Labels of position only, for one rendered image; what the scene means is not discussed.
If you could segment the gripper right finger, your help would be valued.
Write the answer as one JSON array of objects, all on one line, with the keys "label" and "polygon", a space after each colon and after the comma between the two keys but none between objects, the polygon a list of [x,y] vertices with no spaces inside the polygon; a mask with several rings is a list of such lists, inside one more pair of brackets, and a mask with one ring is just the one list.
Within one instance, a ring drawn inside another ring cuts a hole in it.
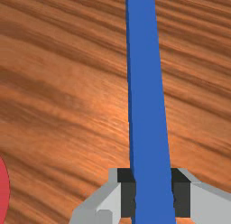
[{"label": "gripper right finger", "polygon": [[231,224],[231,193],[183,168],[171,169],[171,187],[177,218],[191,218],[195,224]]}]

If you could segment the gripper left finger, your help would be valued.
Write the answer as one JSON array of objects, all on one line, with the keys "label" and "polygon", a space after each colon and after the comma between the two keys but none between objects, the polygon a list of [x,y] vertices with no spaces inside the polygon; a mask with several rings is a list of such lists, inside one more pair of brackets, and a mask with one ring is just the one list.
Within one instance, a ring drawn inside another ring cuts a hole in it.
[{"label": "gripper left finger", "polygon": [[112,168],[108,181],[73,210],[69,224],[119,224],[135,216],[136,184],[130,168]]}]

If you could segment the long blue stick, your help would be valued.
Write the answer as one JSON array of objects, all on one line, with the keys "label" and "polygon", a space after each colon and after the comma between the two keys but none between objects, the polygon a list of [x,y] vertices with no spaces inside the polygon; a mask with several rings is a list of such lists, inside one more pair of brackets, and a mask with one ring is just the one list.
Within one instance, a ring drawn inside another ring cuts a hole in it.
[{"label": "long blue stick", "polygon": [[133,224],[176,224],[154,0],[125,0]]}]

